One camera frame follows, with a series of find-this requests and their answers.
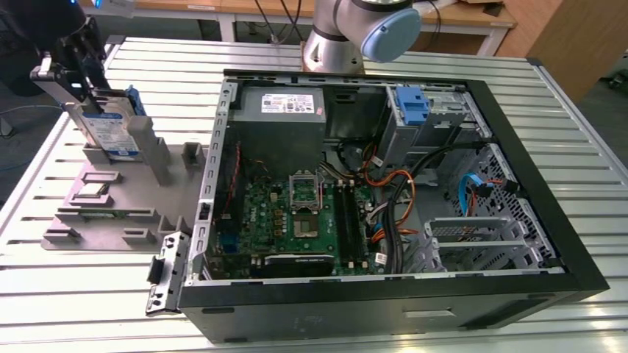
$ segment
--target blue drive bay latch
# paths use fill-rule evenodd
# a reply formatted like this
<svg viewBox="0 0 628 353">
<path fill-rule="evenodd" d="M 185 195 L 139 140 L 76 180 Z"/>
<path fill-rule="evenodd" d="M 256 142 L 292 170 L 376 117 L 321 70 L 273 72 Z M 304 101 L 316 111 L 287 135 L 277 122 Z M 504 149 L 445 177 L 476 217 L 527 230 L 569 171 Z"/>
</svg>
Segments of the blue drive bay latch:
<svg viewBox="0 0 628 353">
<path fill-rule="evenodd" d="M 403 112 L 405 125 L 423 125 L 429 115 L 429 100 L 419 87 L 397 87 L 396 103 Z"/>
</svg>

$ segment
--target metal case frame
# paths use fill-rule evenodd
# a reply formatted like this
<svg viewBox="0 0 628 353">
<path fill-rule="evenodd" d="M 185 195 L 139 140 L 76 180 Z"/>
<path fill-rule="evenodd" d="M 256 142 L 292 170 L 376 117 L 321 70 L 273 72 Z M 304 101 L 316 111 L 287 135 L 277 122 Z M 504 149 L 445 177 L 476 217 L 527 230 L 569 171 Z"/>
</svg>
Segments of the metal case frame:
<svg viewBox="0 0 628 353">
<path fill-rule="evenodd" d="M 572 302 L 608 289 L 608 284 L 581 244 L 571 222 L 524 149 L 515 130 L 483 81 L 431 79 L 404 76 L 332 75 L 277 73 L 272 71 L 225 71 L 228 77 L 217 105 L 213 137 L 207 161 L 205 187 L 199 214 L 212 208 L 211 179 L 220 164 L 221 141 L 228 123 L 228 106 L 235 101 L 237 82 L 260 85 L 391 85 L 420 82 L 448 82 L 464 85 L 477 104 L 495 142 L 520 181 L 544 231 L 556 250 L 564 274 L 525 276 L 415 278 L 391 277 L 381 281 L 308 282 L 240 285 L 208 285 L 199 281 L 203 271 L 201 253 L 208 246 L 209 219 L 195 227 L 180 291 L 179 308 L 212 341 L 245 341 L 281 338 L 320 338 L 344 335 L 403 334 L 432 330 L 501 327 L 531 313 L 556 304 Z M 456 326 L 429 326 L 425 317 L 448 318 L 452 306 L 465 307 L 465 320 Z M 397 312 L 399 318 L 381 318 Z M 257 325 L 259 320 L 272 324 Z"/>
</svg>

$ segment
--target open computer tower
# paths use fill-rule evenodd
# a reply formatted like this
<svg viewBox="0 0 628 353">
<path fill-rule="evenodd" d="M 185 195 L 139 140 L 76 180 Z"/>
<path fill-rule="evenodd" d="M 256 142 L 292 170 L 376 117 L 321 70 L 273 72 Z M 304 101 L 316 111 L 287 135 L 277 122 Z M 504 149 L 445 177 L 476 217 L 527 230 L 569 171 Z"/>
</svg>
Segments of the open computer tower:
<svg viewBox="0 0 628 353">
<path fill-rule="evenodd" d="M 212 342 L 496 328 L 608 289 L 484 82 L 255 71 L 151 281 Z"/>
</svg>

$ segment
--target floor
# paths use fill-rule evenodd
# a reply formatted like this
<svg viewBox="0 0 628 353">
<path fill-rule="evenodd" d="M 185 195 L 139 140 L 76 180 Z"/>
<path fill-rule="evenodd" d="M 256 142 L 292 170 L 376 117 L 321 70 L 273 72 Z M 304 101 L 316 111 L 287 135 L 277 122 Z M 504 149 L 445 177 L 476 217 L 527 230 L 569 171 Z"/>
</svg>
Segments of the floor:
<svg viewBox="0 0 628 353">
<path fill-rule="evenodd" d="M 103 37 L 128 35 L 152 38 L 175 38 L 191 40 L 220 40 L 217 23 L 213 21 L 163 20 L 157 18 L 97 18 Z M 284 25 L 273 25 L 273 31 L 280 38 L 288 33 Z M 309 29 L 300 26 L 303 36 Z M 268 27 L 261 24 L 240 23 L 236 27 L 240 41 L 267 43 Z M 299 37 L 293 32 L 285 40 L 287 44 L 297 44 Z M 0 83 L 0 112 L 24 105 L 55 106 L 53 99 L 41 94 L 24 98 L 13 95 Z M 619 159 L 628 165 L 628 95 L 611 90 L 605 82 L 599 82 L 588 96 L 577 105 L 591 124 L 607 141 Z M 59 110 L 52 107 L 33 107 L 1 115 L 15 128 L 11 138 L 0 138 L 0 206 L 9 197 L 21 174 L 28 167 L 48 132 L 59 117 Z"/>
</svg>

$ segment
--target ram slot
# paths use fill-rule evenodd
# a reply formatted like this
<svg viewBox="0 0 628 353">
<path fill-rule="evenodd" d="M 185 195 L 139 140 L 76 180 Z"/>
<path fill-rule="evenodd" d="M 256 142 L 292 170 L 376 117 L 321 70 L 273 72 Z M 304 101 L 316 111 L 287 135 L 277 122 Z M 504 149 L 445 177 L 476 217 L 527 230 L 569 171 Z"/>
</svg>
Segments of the ram slot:
<svg viewBox="0 0 628 353">
<path fill-rule="evenodd" d="M 352 246 L 344 208 L 344 187 L 336 186 L 333 188 L 333 215 L 336 219 L 340 262 L 347 264 L 351 261 Z"/>
<path fill-rule="evenodd" d="M 344 212 L 347 232 L 351 244 L 351 260 L 360 263 L 364 260 L 364 242 L 360 232 L 360 220 L 357 211 L 357 202 L 355 200 L 353 187 L 344 187 Z"/>
</svg>

